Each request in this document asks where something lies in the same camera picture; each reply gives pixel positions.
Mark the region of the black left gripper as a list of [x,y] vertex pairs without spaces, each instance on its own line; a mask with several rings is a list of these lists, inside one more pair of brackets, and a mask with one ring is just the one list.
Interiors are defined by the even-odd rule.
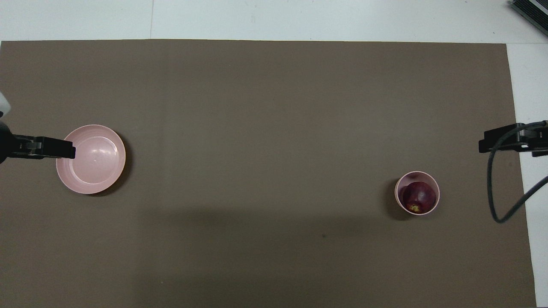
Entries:
[[75,159],[76,148],[67,140],[45,136],[13,135],[9,127],[0,121],[0,163],[3,163],[11,153],[13,158],[21,159]]

